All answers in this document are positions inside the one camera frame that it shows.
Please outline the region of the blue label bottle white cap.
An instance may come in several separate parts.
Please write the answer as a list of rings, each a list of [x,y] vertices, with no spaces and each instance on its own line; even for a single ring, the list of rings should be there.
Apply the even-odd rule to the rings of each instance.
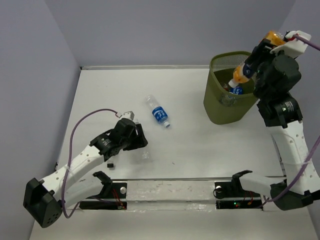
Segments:
[[[234,88],[230,88],[229,92],[234,95],[243,95],[244,94],[243,88],[239,85]]]

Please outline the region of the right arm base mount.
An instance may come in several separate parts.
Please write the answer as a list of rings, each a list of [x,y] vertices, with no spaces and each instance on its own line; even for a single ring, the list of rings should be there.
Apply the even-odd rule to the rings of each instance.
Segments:
[[[243,190],[240,177],[252,171],[235,173],[229,181],[216,181],[212,191],[217,210],[263,209],[263,200],[258,193]]]

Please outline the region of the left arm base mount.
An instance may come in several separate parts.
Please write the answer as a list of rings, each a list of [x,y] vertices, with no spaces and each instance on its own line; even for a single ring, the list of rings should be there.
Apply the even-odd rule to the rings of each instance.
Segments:
[[[82,200],[79,204],[81,210],[126,210],[127,209],[127,183],[113,182],[104,172],[93,173],[102,186],[99,194]]]

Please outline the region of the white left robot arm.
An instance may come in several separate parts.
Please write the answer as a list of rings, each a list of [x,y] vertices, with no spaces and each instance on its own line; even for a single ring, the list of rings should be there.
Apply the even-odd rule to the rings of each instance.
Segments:
[[[93,172],[94,168],[120,151],[147,145],[142,124],[122,118],[63,167],[40,180],[32,178],[25,187],[23,207],[42,228],[48,228],[70,206],[90,197],[104,198],[110,194],[113,181],[103,171]]]

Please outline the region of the yellow label drink bottle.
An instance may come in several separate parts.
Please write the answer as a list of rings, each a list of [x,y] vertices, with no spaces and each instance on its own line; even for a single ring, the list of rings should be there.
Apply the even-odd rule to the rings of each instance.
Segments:
[[[248,82],[257,72],[258,66],[269,57],[270,51],[286,43],[283,38],[279,32],[270,30],[254,47],[247,59],[234,69],[228,85],[235,88],[239,84]]]

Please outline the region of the clear crushed bottle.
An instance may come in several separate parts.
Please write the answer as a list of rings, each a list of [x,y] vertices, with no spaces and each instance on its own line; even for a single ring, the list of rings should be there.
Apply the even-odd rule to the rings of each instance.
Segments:
[[[149,142],[145,136],[145,133],[142,129],[142,124],[139,122],[139,121],[135,121],[135,123],[137,124],[137,126],[139,127],[139,130],[141,132],[141,144],[142,144],[142,147],[138,148],[137,150],[135,150],[136,152],[136,157],[139,161],[147,161],[150,159],[150,150],[149,150]]]

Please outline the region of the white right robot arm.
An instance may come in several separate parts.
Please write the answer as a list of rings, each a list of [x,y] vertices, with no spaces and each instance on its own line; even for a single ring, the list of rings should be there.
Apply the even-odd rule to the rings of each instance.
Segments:
[[[253,95],[265,126],[278,148],[285,170],[284,180],[244,170],[232,176],[230,190],[235,196],[247,191],[265,197],[283,211],[311,205],[320,198],[320,177],[308,149],[300,106],[290,90],[302,75],[297,57],[312,46],[311,37],[292,31],[280,40],[265,37],[233,72],[229,86],[255,78]]]

